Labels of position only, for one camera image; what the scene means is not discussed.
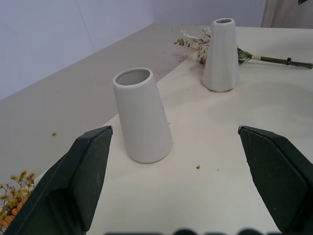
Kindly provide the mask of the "yellow orange flower bouquet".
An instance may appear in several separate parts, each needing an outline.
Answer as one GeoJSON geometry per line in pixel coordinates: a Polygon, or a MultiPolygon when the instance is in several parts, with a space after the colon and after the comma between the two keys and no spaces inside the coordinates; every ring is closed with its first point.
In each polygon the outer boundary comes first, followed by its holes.
{"type": "Polygon", "coordinates": [[[0,235],[4,235],[35,188],[33,172],[22,170],[19,175],[11,175],[10,179],[13,185],[0,184],[0,235]]]}

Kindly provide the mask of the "beige curtain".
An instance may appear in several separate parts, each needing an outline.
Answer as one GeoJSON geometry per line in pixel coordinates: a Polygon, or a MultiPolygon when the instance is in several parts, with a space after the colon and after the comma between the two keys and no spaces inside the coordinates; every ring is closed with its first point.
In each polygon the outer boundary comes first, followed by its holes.
{"type": "Polygon", "coordinates": [[[266,0],[261,27],[313,29],[313,0],[266,0]]]}

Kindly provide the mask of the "white faceted tall vase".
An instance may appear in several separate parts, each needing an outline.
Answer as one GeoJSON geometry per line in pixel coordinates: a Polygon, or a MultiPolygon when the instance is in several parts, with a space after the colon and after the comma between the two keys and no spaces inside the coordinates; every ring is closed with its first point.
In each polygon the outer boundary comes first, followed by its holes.
{"type": "Polygon", "coordinates": [[[232,90],[238,83],[239,63],[233,19],[222,18],[212,23],[202,81],[209,90],[219,93],[232,90]]]}

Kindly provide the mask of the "cream dried flower bouquet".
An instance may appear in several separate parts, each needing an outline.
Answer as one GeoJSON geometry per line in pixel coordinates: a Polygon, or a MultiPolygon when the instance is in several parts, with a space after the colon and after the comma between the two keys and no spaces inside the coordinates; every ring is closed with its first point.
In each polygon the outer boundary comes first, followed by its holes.
{"type": "MultiPolygon", "coordinates": [[[[211,40],[211,31],[209,28],[202,29],[202,35],[200,37],[191,36],[187,33],[186,30],[181,31],[183,38],[178,38],[174,45],[178,45],[180,47],[188,48],[196,51],[195,61],[204,65],[207,59],[207,50],[209,48],[210,40],[211,40]]],[[[296,62],[293,61],[290,57],[287,59],[279,59],[272,57],[265,57],[251,54],[247,51],[242,50],[237,46],[237,58],[238,63],[243,64],[244,62],[255,60],[262,61],[272,64],[280,64],[286,66],[294,66],[301,67],[307,69],[313,69],[313,63],[304,63],[304,62],[296,62]]]]}

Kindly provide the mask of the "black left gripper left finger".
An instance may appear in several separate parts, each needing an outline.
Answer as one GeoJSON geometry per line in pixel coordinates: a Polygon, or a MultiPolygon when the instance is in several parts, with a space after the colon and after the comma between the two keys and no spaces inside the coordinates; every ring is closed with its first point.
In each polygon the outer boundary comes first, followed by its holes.
{"type": "Polygon", "coordinates": [[[85,235],[102,191],[113,129],[78,137],[41,178],[4,235],[85,235]]]}

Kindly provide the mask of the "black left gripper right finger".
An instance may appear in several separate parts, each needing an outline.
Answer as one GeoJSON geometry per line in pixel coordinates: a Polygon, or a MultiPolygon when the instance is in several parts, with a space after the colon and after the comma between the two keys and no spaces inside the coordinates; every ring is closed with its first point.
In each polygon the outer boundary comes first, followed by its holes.
{"type": "Polygon", "coordinates": [[[238,129],[252,180],[279,231],[313,235],[313,164],[285,137],[238,129]]]}

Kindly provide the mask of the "white round cone vase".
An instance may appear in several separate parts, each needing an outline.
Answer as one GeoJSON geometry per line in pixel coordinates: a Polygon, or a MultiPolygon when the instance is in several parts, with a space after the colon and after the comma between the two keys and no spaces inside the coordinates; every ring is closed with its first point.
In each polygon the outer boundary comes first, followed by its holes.
{"type": "Polygon", "coordinates": [[[151,70],[125,70],[112,81],[127,155],[144,164],[165,158],[172,135],[151,70]]]}

